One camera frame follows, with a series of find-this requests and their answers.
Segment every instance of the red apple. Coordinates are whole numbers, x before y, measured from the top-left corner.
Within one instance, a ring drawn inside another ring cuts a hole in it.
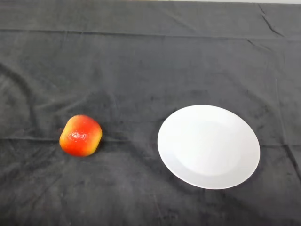
[[[70,155],[85,157],[95,152],[102,135],[102,129],[94,119],[75,115],[67,121],[60,145]]]

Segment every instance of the white plate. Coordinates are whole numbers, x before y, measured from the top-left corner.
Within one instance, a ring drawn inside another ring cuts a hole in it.
[[[224,189],[247,180],[260,157],[251,127],[234,113],[194,105],[171,114],[158,134],[163,163],[194,186]]]

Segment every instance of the apple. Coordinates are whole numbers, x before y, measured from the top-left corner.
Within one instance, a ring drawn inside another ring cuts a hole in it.
[[[67,121],[60,137],[60,146],[70,155],[86,157],[93,154],[102,138],[100,125],[86,115],[75,115]]]

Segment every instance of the dark gray tablecloth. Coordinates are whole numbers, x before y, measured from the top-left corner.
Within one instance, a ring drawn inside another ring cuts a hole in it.
[[[301,226],[301,6],[97,0],[0,2],[1,226]],[[188,105],[243,118],[256,172],[186,184],[157,135]],[[65,154],[75,114],[98,151]]]

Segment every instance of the plate center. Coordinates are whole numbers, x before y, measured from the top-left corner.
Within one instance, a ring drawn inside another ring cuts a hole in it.
[[[190,170],[207,176],[222,175],[239,161],[241,148],[231,129],[214,121],[185,123],[175,155]]]

